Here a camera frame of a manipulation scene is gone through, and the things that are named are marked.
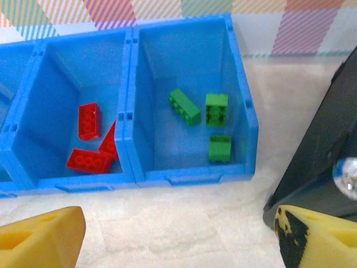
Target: storage bin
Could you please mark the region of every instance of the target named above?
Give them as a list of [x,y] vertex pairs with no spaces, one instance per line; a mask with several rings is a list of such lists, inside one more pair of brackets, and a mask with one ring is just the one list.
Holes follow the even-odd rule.
[[[201,110],[198,126],[170,107],[176,88]],[[223,128],[205,125],[209,93],[229,97]],[[134,27],[126,114],[123,139],[139,186],[250,179],[258,121],[230,16]],[[209,161],[212,135],[231,137],[229,163]]]
[[[0,60],[0,198],[254,174],[258,121],[229,15],[6,44]],[[170,107],[177,88],[201,111],[198,125]],[[224,127],[205,124],[210,93],[228,95]],[[83,141],[78,109],[88,103],[100,108],[101,138]],[[108,174],[66,168],[73,149],[98,152],[114,122],[120,162]],[[228,163],[209,161],[211,136],[231,142]]]
[[[20,101],[21,89],[26,82],[33,63],[33,41],[0,45],[0,128],[8,131],[6,122],[8,114],[14,114]],[[14,187],[15,184],[7,174],[3,161],[0,161],[0,198],[3,188]]]
[[[122,28],[36,44],[30,78],[2,133],[0,157],[17,194],[136,186],[125,157],[114,162],[109,174],[83,175],[66,168],[74,148],[98,151],[118,111],[125,108],[131,34],[131,28]],[[101,110],[102,136],[83,142],[78,138],[78,108],[92,102]],[[3,192],[11,190],[2,187]]]

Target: marble surface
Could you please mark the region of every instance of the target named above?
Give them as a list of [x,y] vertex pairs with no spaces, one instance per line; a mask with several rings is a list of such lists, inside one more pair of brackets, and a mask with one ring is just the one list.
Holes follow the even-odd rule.
[[263,206],[341,61],[244,62],[260,126],[251,181],[1,199],[0,225],[79,205],[87,230],[77,267],[283,268]]

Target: colorful striped backdrop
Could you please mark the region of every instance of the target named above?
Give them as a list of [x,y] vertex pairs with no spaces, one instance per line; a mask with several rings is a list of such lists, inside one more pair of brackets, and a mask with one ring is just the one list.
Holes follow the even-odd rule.
[[0,0],[0,43],[231,13],[245,57],[347,55],[357,0]]

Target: red lego brick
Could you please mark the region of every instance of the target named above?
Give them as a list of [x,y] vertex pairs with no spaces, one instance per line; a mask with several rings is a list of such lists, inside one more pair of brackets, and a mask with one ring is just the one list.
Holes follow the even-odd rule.
[[105,136],[102,144],[99,146],[98,151],[102,154],[110,156],[115,160],[119,160],[118,151],[114,142],[115,121]]
[[100,109],[96,103],[79,106],[78,137],[82,141],[100,138]]
[[73,149],[66,167],[88,174],[108,173],[112,167],[113,159],[99,152]]

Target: green lego brick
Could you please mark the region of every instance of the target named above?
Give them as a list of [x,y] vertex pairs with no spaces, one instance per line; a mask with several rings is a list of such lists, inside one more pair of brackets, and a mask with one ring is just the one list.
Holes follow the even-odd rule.
[[172,91],[168,99],[171,107],[186,121],[188,126],[193,127],[201,122],[201,111],[179,88]]
[[231,139],[229,136],[211,136],[208,158],[212,162],[230,161]]
[[207,94],[206,96],[206,126],[224,127],[227,118],[228,95]]

